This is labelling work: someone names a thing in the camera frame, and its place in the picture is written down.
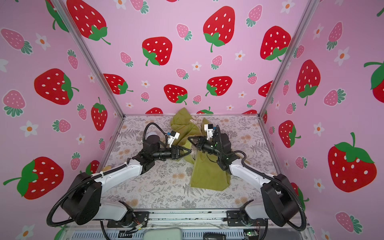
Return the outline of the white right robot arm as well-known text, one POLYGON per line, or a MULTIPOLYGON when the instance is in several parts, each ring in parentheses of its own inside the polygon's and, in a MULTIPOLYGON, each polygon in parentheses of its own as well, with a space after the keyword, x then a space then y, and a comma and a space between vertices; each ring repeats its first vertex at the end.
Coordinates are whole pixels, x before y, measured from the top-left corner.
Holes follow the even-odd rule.
POLYGON ((223 141, 219 134, 208 140, 206 137, 189 137, 188 141, 199 151, 214 155, 221 170, 238 177, 262 194, 262 203, 249 201, 240 208, 241 219, 245 224, 259 219, 271 220, 275 225, 289 225, 296 231, 304 231, 307 218, 301 201, 288 178, 262 173, 246 163, 247 155, 240 150, 232 151, 230 142, 223 141))

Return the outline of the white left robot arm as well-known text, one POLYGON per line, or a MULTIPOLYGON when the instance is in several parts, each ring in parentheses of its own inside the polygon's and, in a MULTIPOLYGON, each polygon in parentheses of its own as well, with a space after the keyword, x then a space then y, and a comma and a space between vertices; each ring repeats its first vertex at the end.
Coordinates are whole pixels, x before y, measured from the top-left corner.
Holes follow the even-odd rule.
POLYGON ((182 146, 168 145, 157 135, 143 141, 142 150, 122 165, 96 174, 81 173, 69 190, 54 204, 47 216, 47 225, 58 227, 75 222, 114 221, 128 227, 134 222, 134 210, 124 201, 104 202, 102 195, 122 182, 147 173, 156 161, 178 160, 192 151, 182 146))

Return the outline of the green zip jacket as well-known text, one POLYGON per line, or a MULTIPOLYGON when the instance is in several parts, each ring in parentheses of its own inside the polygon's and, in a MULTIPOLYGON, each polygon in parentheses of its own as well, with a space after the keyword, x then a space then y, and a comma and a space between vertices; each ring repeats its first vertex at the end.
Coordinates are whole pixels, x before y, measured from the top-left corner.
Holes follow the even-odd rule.
MULTIPOLYGON (((188 137, 206 137, 204 125, 209 123, 206 118, 200 122, 195 120, 186 108, 182 108, 171 120, 171 129, 180 134, 173 144, 191 150, 193 146, 188 141, 188 137)), ((230 186, 231 176, 218 166, 217 159, 218 157, 202 151, 185 157, 187 162, 194 165, 191 177, 192 188, 224 191, 230 186)))

